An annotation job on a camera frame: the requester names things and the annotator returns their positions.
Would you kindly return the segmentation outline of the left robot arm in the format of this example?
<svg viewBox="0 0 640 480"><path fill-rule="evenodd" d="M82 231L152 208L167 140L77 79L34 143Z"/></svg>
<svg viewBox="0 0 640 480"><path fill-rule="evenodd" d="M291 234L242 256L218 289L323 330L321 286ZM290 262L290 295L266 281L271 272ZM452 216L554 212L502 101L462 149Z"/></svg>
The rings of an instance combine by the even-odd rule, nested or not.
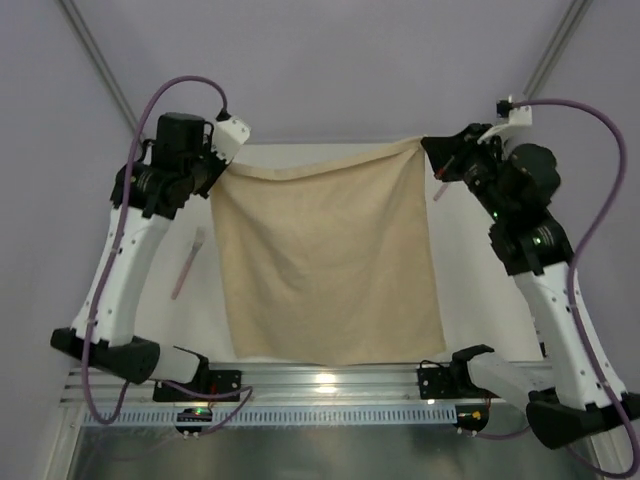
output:
<svg viewBox="0 0 640 480"><path fill-rule="evenodd" d="M250 129L221 113L215 122L166 113L140 159L116 175L107 242L84 305L51 346L130 383L192 382L204 357L134 333L136 312L155 253L179 209L207 197Z"/></svg>

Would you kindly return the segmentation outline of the beige cloth napkin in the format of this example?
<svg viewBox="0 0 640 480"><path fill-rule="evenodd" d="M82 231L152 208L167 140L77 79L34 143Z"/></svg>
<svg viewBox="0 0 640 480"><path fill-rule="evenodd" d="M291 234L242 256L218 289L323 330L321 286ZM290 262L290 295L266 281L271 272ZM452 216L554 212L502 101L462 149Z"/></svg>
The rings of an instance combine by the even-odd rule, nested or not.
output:
<svg viewBox="0 0 640 480"><path fill-rule="evenodd" d="M235 164L211 208L240 358L338 366L444 352L418 139L288 169Z"/></svg>

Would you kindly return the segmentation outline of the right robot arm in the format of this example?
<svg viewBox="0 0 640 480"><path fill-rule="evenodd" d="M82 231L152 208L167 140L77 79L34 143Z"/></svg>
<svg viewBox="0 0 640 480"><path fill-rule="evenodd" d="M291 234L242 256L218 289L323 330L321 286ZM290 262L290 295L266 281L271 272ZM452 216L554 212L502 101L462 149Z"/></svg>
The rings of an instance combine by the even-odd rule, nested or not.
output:
<svg viewBox="0 0 640 480"><path fill-rule="evenodd" d="M573 249L548 210L561 183L555 156L531 143L504 153L489 130L471 124L454 136L424 137L421 145L434 176L464 183L491 217L491 247L528 305L553 377L523 370L486 345L455 352L448 370L459 390L502 398L525 414L545 447L559 449L622 425L622 414L638 419L639 396L613 371L597 376L589 362L585 340L599 364L606 358L577 285L567 283Z"/></svg>

